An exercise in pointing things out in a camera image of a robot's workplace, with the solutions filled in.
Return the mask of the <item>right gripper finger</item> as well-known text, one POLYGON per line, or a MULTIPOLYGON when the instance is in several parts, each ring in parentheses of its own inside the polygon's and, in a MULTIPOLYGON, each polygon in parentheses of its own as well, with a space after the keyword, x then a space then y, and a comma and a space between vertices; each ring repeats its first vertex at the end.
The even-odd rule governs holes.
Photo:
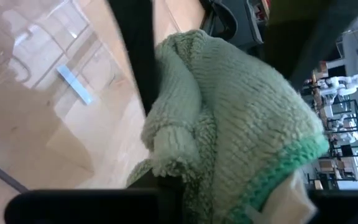
POLYGON ((173 176, 154 176, 151 170, 148 170, 145 174, 142 174, 136 179, 129 188, 168 188, 168 189, 181 189, 183 181, 181 177, 173 176))

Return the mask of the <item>sage green microfiber towel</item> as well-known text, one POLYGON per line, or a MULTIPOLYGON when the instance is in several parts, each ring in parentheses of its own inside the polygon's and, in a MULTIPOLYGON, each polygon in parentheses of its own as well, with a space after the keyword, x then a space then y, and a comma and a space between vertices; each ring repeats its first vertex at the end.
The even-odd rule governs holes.
POLYGON ((301 168, 328 150, 323 125, 274 68, 202 30, 158 44, 150 151, 127 179, 181 177, 195 224, 307 224, 301 168))

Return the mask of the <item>clear plastic bin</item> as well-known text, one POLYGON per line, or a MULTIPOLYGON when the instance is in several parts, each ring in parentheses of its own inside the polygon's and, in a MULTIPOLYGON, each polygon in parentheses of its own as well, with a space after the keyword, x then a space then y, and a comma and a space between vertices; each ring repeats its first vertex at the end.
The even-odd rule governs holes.
POLYGON ((106 0, 0 0, 0 169, 28 189, 122 188, 142 115, 106 0))

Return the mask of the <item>black aluminium table frame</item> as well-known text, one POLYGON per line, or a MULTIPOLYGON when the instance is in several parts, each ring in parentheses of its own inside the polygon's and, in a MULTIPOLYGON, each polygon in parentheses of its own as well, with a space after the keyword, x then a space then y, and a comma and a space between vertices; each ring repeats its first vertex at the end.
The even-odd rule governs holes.
POLYGON ((121 31, 145 114, 159 91, 151 0, 107 0, 121 31))

